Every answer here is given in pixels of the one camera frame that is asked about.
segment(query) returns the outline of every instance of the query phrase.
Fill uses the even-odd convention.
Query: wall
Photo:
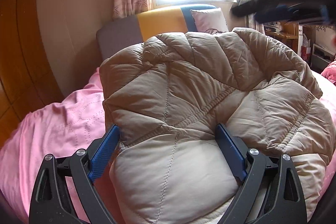
[[[333,39],[336,35],[335,31],[326,26],[316,26],[315,43],[326,48],[330,52],[336,53],[336,48],[333,46]]]
[[[0,147],[26,114],[62,100],[43,49],[36,0],[0,0]]]
[[[50,66],[68,95],[102,62],[95,35],[112,18],[112,0],[37,0],[37,12]]]

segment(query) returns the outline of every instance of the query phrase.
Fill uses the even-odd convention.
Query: beige down jacket
[[[106,127],[121,128],[110,178],[126,223],[217,223],[238,185],[214,140],[232,135],[292,156],[310,219],[335,150],[308,65],[248,28],[165,33],[100,68]]]

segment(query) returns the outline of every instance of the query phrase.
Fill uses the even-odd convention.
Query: pillowcase
[[[229,31],[221,8],[190,10],[190,12],[198,32],[215,34]]]

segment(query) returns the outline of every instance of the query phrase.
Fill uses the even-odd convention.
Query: pink blanket
[[[336,124],[336,87],[314,73],[324,94],[321,102],[329,109]],[[0,151],[0,189],[24,223],[28,223],[30,199],[35,178],[44,155],[70,156],[105,133],[102,101],[104,96],[99,72],[88,85],[69,95],[62,103],[53,103],[29,113]],[[109,179],[109,166],[95,186],[106,207],[118,223],[124,223]],[[321,195],[330,184],[336,170],[336,154],[328,165]],[[89,222],[80,204],[71,179],[68,188],[79,218]]]
[[[328,108],[331,117],[333,119],[334,125],[336,126],[336,87],[322,75],[316,72],[313,72],[313,75],[323,91],[323,95],[320,98],[320,101],[324,104],[326,108]],[[334,152],[333,158],[331,159],[331,162],[327,166],[327,169],[325,171],[325,177],[322,190],[320,192],[320,198],[323,196],[323,194],[329,187],[331,179],[335,174],[335,171],[336,171],[336,152]]]
[[[321,73],[322,76],[327,78],[331,83],[336,85],[336,61],[332,62]]]

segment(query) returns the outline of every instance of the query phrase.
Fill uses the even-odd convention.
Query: stitched pattern
[[[296,68],[295,65],[293,64],[293,61],[288,57],[288,55],[287,55],[285,49],[279,47],[279,46],[274,42],[274,40],[276,41],[276,39],[271,38],[271,37],[268,37],[268,36],[266,36],[266,35],[264,35],[264,34],[258,34],[258,40],[259,40],[259,35],[265,36],[268,40],[271,40],[271,42],[273,43],[273,48],[276,48],[276,49],[281,50],[281,51],[285,54],[285,56],[286,56],[286,58],[288,59],[288,61],[290,61],[290,63],[293,65],[293,67]],[[244,41],[244,43],[247,45],[249,51],[252,52],[252,51],[251,51],[251,48],[250,48],[250,45],[247,44],[247,43],[245,42],[245,40],[243,40],[243,41]],[[266,73],[265,73],[265,72],[263,71],[263,69],[262,69],[264,66],[261,66],[256,58],[255,58],[255,60],[256,60],[256,62],[257,62],[257,64],[258,64],[259,69],[263,72],[264,75],[266,75]]]
[[[218,40],[217,40],[217,39],[215,39],[215,40],[216,40],[217,44],[219,45],[219,47],[220,47],[220,48],[222,49],[222,51],[224,52],[224,55],[226,56],[227,61],[228,61],[229,65],[230,65],[230,67],[231,67],[232,75],[233,75],[233,78],[234,78],[235,81],[236,81],[237,88],[239,88],[239,84],[238,84],[238,81],[237,81],[237,77],[236,77],[236,74],[233,72],[233,68],[232,68],[232,65],[231,65],[231,63],[230,63],[229,56],[225,53],[224,48],[222,48],[222,46],[220,45],[220,43],[218,42]]]
[[[160,38],[158,38],[157,36],[156,36],[156,38],[157,38],[158,40],[160,40],[163,44],[165,44],[167,47],[169,47],[170,49],[172,49],[172,52],[173,52],[173,50],[174,50],[175,52],[177,52],[177,54],[178,54],[178,55],[185,61],[185,57],[182,56],[182,54],[180,54],[179,51],[178,51],[176,48],[172,47],[171,45],[166,44],[166,41],[162,41],[162,40],[161,40]]]
[[[167,180],[168,180],[171,164],[173,163],[173,159],[174,159],[174,154],[175,154],[175,148],[176,148],[177,136],[178,135],[179,134],[177,133],[176,137],[175,137],[174,148],[173,148],[173,152],[172,152],[172,155],[171,155],[171,159],[170,159],[170,164],[169,164],[169,167],[168,167],[167,176],[166,176],[165,182],[163,184],[163,189],[162,189],[162,194],[161,194],[161,201],[160,201],[160,207],[159,207],[159,212],[157,213],[157,218],[156,218],[156,220],[154,222],[155,224],[159,221],[159,218],[160,218],[160,213],[161,213],[161,209],[162,209],[163,198],[164,198],[164,194],[165,194],[165,190],[166,190],[166,185],[167,185]]]
[[[294,121],[293,125],[292,125],[291,128],[289,129],[289,131],[288,131],[288,133],[286,134],[286,136],[281,140],[280,143],[278,143],[278,145],[276,146],[276,149],[278,148],[278,146],[279,146],[280,144],[284,144],[283,141],[287,138],[287,136],[290,134],[290,132],[291,132],[292,129],[294,128],[294,126],[295,126],[296,122],[298,121],[299,117],[302,116],[302,113],[303,113],[304,110],[305,110],[305,106],[306,106],[306,104],[307,104],[307,101],[308,101],[308,98],[309,98],[309,95],[310,95],[310,94],[311,94],[311,93],[308,93],[308,94],[307,94],[307,97],[306,97],[306,99],[305,99],[305,102],[304,102],[304,104],[301,106],[301,110],[299,111],[299,114],[298,114],[297,117],[295,118],[295,121]]]
[[[165,109],[165,115],[163,117],[163,121],[166,122],[166,118],[167,118],[167,108],[168,108],[168,95],[169,95],[169,82],[170,82],[170,79],[169,79],[169,71],[168,71],[168,68],[167,68],[167,97],[166,97],[166,109]]]
[[[128,84],[130,84],[131,82],[133,82],[135,79],[137,79],[141,74],[144,74],[145,72],[147,72],[147,71],[150,71],[150,70],[152,70],[153,69],[153,67],[151,67],[151,68],[148,68],[147,70],[142,70],[142,69],[139,69],[140,71],[139,71],[139,73],[137,73],[135,76],[134,76],[134,78],[132,79],[132,80],[130,80],[129,82],[127,82],[125,85],[120,85],[119,87],[118,87],[118,89],[116,89],[115,90],[115,92],[116,91],[118,91],[118,90],[120,90],[120,89],[122,89],[123,87],[125,87],[125,86],[127,86]],[[113,93],[111,93],[110,95],[107,95],[106,97],[106,99],[108,99],[108,98],[110,98],[110,96],[112,96],[115,92],[113,92]]]
[[[254,58],[255,62],[258,64],[259,69],[260,69],[261,72],[265,75],[265,72],[264,72],[263,69],[262,69],[262,67],[264,67],[264,66],[260,66],[258,60],[256,59],[255,55],[254,55],[253,52],[251,51],[250,45],[247,44],[247,43],[245,42],[245,40],[243,40],[243,39],[239,36],[239,34],[237,34],[237,33],[235,33],[235,34],[236,34],[236,35],[237,35],[237,36],[238,36],[238,37],[239,37],[239,38],[246,44],[248,50],[252,53],[252,57]]]
[[[217,217],[220,217],[221,215],[223,215],[224,213],[220,213],[218,216],[215,216],[213,219],[210,219],[209,221],[205,222],[204,224],[210,223],[212,222],[214,219],[216,219]]]
[[[259,98],[257,96],[257,91],[254,92],[254,96],[255,96],[255,98],[257,100],[259,112],[260,112],[260,115],[261,115],[262,124],[263,124],[264,130],[265,130],[266,142],[267,142],[267,148],[268,148],[269,147],[269,138],[267,136],[267,130],[266,130],[266,125],[265,125],[264,115],[263,115],[263,112],[261,111],[261,107],[260,107],[260,103],[259,103]]]
[[[187,39],[189,46],[191,48],[191,52],[193,53],[193,59],[194,59],[194,63],[192,65],[194,65],[196,67],[196,59],[195,59],[195,51],[194,48],[191,46],[189,39]]]
[[[214,107],[216,107],[219,103],[221,103],[223,100],[225,100],[225,98],[227,98],[229,95],[232,94],[232,92],[236,90],[235,88],[231,88],[228,90],[223,90],[218,96],[216,96],[208,105],[206,105],[205,107],[203,107],[201,110],[199,110],[197,113],[190,115],[189,117],[183,119],[182,121],[178,122],[177,124],[173,125],[172,127],[169,127],[167,130],[163,130],[162,132],[159,132],[161,127],[163,126],[162,124],[160,124],[158,127],[156,127],[155,129],[153,129],[152,131],[142,135],[141,137],[135,139],[134,141],[132,141],[131,143],[127,144],[127,147],[131,147],[133,145],[136,145],[144,140],[147,140],[149,138],[155,137],[157,135],[163,135],[166,134],[169,130],[171,130],[172,128],[176,127],[177,125],[179,125],[180,123],[189,120],[183,127],[180,128],[186,128],[187,126],[193,124],[194,122],[197,122],[199,120],[201,120],[202,118],[204,118],[206,116],[207,113],[209,113]]]
[[[287,144],[285,145],[285,147],[281,150],[281,152],[284,151],[284,149],[287,147],[287,145],[291,142],[291,140],[294,138],[295,134],[297,133],[298,129],[301,127],[306,115],[307,115],[307,112],[309,110],[309,107],[311,105],[311,102],[313,100],[313,95],[311,93],[309,93],[307,99],[306,99],[306,102],[305,102],[305,108],[302,110],[302,113],[299,115],[300,116],[300,120],[297,119],[297,122],[299,122],[299,125],[295,126],[295,124],[293,125],[293,129],[295,129],[295,132],[293,133],[292,137],[289,139],[289,141],[287,142]]]
[[[324,178],[324,181],[326,181],[330,176],[334,176],[335,174],[335,170],[333,172],[331,172],[329,175],[327,175],[325,178]]]

